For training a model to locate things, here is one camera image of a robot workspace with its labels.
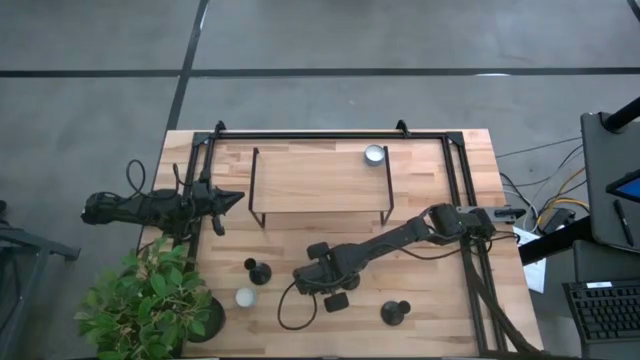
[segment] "computer keyboard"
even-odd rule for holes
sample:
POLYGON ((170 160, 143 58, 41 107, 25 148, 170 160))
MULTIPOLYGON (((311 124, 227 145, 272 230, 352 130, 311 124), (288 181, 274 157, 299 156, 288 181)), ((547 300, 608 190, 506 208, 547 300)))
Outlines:
POLYGON ((585 343, 640 340, 640 279, 562 287, 585 343))

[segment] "wooden table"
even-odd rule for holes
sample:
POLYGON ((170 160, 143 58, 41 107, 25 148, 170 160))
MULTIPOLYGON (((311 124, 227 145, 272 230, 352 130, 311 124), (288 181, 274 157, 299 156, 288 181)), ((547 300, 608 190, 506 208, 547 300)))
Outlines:
MULTIPOLYGON (((487 130, 463 130, 476 198, 480 206, 505 204, 491 139, 487 130)), ((170 131, 165 139, 154 188, 172 188, 171 165, 187 168, 193 131, 170 131)), ((225 190, 249 191, 252 152, 343 153, 362 152, 372 140, 229 140, 216 141, 213 183, 225 190)), ((282 329, 276 309, 283 290, 292 282, 294 268, 309 264, 306 247, 320 241, 330 246, 363 242, 404 223, 431 204, 451 202, 442 145, 430 140, 380 140, 389 147, 395 209, 382 227, 375 213, 271 214, 267 229, 260 229, 248 211, 248 196, 222 217, 226 235, 218 237, 210 221, 203 221, 197 268, 227 313, 224 329, 202 344, 187 343, 186 357, 424 357, 477 354, 465 276, 460 255, 437 261, 420 261, 401 252, 371 262, 361 272, 360 287, 348 293, 351 306, 328 314, 319 298, 318 315, 308 328, 282 329), (251 286, 243 267, 246 258, 268 263, 271 281, 258 287, 258 305, 239 309, 235 291, 251 286), (388 300, 407 300, 412 311, 397 327, 385 325, 380 307, 388 300)), ((464 184, 454 152, 462 202, 464 184)), ((142 242, 160 233, 145 229, 142 242)), ((457 245, 438 247, 429 243, 410 246, 425 256, 448 252, 457 245)), ((520 262, 512 240, 495 242, 490 253, 498 300, 527 340, 542 348, 540 334, 520 262)), ((309 296, 292 291, 284 303, 283 321, 306 322, 312 313, 309 296)), ((483 306, 490 348, 494 344, 490 317, 483 306)))

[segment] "concrete floor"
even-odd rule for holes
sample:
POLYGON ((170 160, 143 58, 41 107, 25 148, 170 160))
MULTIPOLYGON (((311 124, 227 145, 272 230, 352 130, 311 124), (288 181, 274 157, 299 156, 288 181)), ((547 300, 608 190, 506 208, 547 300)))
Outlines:
MULTIPOLYGON (((0 70, 180 69, 197 0, 0 3, 0 70)), ((194 68, 640 66, 640 23, 624 0, 211 0, 194 68)), ((95 191, 128 194, 124 168, 155 171, 174 78, 0 78, 0 198, 8 219, 82 247, 53 259, 20 359, 86 357, 72 320, 88 286, 140 228, 79 218, 95 191)), ((191 79, 178 129, 489 128, 497 154, 578 136, 579 116, 638 96, 640 75, 191 79)), ((577 142, 502 158, 516 183, 551 174, 577 142)), ((536 199, 557 191, 576 159, 536 199)), ((523 188, 533 196, 535 187, 523 188)), ((587 200, 586 188, 573 196, 587 200)), ((517 205, 511 195, 507 199, 517 205)), ((579 353, 559 288, 569 253, 532 294, 545 347, 579 353)))

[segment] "white paper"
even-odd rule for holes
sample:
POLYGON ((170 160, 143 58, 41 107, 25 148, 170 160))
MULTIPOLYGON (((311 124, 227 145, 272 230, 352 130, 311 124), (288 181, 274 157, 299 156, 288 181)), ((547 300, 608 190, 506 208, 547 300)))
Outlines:
MULTIPOLYGON (((530 241, 540 238, 536 234, 524 231, 520 228, 513 227, 513 232, 520 235, 520 245, 524 245, 530 241)), ((544 293, 544 273, 547 270, 547 259, 542 259, 524 267, 524 277, 527 279, 529 289, 544 293)))

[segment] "black game piece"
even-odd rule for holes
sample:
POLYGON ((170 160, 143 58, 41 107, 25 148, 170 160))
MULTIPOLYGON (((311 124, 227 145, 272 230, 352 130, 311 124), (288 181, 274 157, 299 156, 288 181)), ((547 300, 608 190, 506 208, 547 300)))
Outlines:
POLYGON ((382 321, 387 325, 396 326, 402 323, 404 316, 411 311, 411 305, 406 301, 387 301, 380 309, 382 321))
POLYGON ((244 268, 249 270, 249 279, 256 285, 264 285, 271 280, 271 267, 265 263, 257 263, 255 259, 244 261, 244 268))

